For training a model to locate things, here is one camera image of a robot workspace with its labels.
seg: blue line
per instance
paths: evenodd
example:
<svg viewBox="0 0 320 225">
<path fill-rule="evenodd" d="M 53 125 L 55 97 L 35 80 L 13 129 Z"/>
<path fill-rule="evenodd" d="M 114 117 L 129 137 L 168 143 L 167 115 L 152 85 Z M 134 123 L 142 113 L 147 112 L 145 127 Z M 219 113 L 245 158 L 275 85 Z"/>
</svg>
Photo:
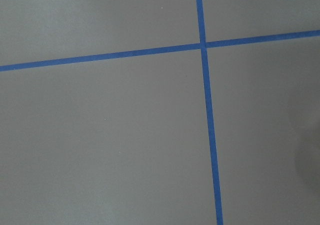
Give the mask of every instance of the blue line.
<svg viewBox="0 0 320 225">
<path fill-rule="evenodd" d="M 238 38 L 230 40 L 221 40 L 221 41 L 211 41 L 206 43 L 207 48 L 217 48 L 241 44 L 253 44 L 253 43 L 262 43 L 270 41 L 279 41 L 279 40 L 288 40 L 288 39 L 300 39 L 300 38 L 309 38 L 320 36 L 320 30 L 313 31 L 301 31 L 301 32 L 292 32 L 292 33 L 283 33 L 276 35 L 266 35 L 266 36 L 253 36 L 247 38 Z"/>
<path fill-rule="evenodd" d="M 0 66 L 0 72 L 46 67 L 46 66 L 53 66 L 53 65 L 62 65 L 62 64 L 73 64 L 73 63 L 91 62 L 91 61 L 99 61 L 99 60 L 108 60 L 108 59 L 128 58 L 128 57 L 143 56 L 143 55 L 181 52 L 181 51 L 196 50 L 196 49 L 200 49 L 199 43 L 149 48 L 149 49 L 133 50 L 133 51 L 122 51 L 122 52 L 114 52 L 114 53 L 106 53 L 106 54 L 98 54 L 98 55 L 77 56 L 77 57 L 70 57 L 70 58 L 45 60 L 45 61 L 34 61 L 34 62 Z"/>
<path fill-rule="evenodd" d="M 204 83 L 204 96 L 205 96 L 205 107 L 206 107 L 206 119 L 208 125 L 210 155 L 211 155 L 211 167 L 212 167 L 212 178 L 213 178 L 213 190 L 214 190 L 214 201 L 215 201 L 215 213 L 217 225 L 223 225 L 223 213 L 222 213 L 222 202 L 221 202 L 221 191 L 219 181 L 219 169 L 218 169 L 218 156 L 216 147 L 216 136 L 214 126 L 214 113 L 211 99 L 211 88 L 210 88 L 210 74 L 209 74 L 209 63 L 208 54 L 206 48 L 206 30 L 205 30 L 205 18 L 202 0 L 196 0 L 196 9 L 198 15 L 198 26 L 199 26 L 199 38 L 201 46 L 201 60 L 202 60 L 202 73 Z"/>
</svg>

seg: horizontal blue line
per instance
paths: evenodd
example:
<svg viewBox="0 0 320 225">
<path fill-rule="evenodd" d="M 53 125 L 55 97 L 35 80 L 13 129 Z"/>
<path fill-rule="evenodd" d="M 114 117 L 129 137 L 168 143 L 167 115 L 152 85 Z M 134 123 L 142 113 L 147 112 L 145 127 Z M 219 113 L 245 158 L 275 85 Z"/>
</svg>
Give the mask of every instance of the horizontal blue line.
<svg viewBox="0 0 320 225">
<path fill-rule="evenodd" d="M 253 43 L 262 43 L 270 41 L 279 41 L 279 40 L 288 40 L 288 39 L 300 39 L 308 37 L 320 36 L 320 30 L 313 31 L 301 31 L 301 32 L 292 32 L 292 33 L 283 33 L 276 35 L 266 35 L 266 36 L 253 36 L 247 38 L 238 38 L 230 40 L 221 40 L 221 41 L 210 41 L 206 43 L 207 48 L 217 48 L 217 47 L 226 47 L 233 45 L 241 44 L 253 44 Z"/>
<path fill-rule="evenodd" d="M 143 56 L 143 55 L 181 52 L 181 51 L 196 50 L 196 49 L 200 49 L 199 43 L 149 48 L 149 49 L 141 49 L 141 50 L 133 50 L 133 51 L 122 51 L 122 52 L 114 52 L 114 53 L 106 53 L 106 54 L 98 54 L 98 55 L 77 56 L 77 57 L 45 60 L 45 61 L 34 61 L 34 62 L 0 66 L 0 72 L 46 67 L 46 66 L 53 66 L 53 65 L 62 65 L 62 64 L 73 64 L 73 63 L 92 62 L 92 61 L 99 61 L 99 60 L 108 60 L 108 59 L 128 58 L 128 57 L 136 57 L 136 56 Z"/>
</svg>

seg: floor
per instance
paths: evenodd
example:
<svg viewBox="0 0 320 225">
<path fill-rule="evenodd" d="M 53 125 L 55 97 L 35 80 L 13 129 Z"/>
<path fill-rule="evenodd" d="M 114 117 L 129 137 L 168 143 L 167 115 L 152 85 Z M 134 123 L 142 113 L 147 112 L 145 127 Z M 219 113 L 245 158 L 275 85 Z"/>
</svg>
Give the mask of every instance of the floor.
<svg viewBox="0 0 320 225">
<path fill-rule="evenodd" d="M 318 225 L 320 0 L 0 0 L 0 224 Z"/>
</svg>

